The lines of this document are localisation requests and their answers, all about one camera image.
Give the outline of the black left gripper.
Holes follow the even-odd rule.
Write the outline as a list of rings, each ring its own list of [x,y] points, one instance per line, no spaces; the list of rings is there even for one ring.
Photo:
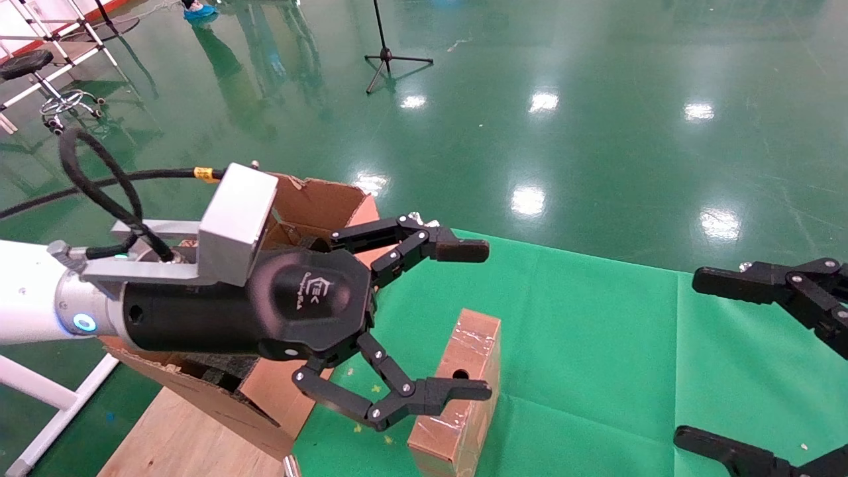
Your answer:
[[[145,351],[309,358],[293,373],[299,391],[375,431],[409,415],[439,416],[452,399],[492,397],[485,380],[412,380],[369,333],[374,286],[388,286],[424,259],[484,263],[488,241],[458,238],[449,227],[397,215],[333,231],[330,242],[333,252],[268,253],[243,286],[129,283],[124,340]],[[370,269],[354,256],[385,247]],[[376,403],[321,377],[327,362],[337,365],[356,351],[390,389]]]

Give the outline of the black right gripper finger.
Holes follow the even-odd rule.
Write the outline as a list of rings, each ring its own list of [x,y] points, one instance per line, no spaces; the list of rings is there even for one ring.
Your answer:
[[[821,258],[797,266],[750,262],[739,271],[698,268],[692,287],[702,295],[779,305],[827,347],[847,357],[845,263]]]
[[[676,447],[720,462],[730,476],[846,476],[847,446],[796,466],[767,449],[691,426],[674,432]]]

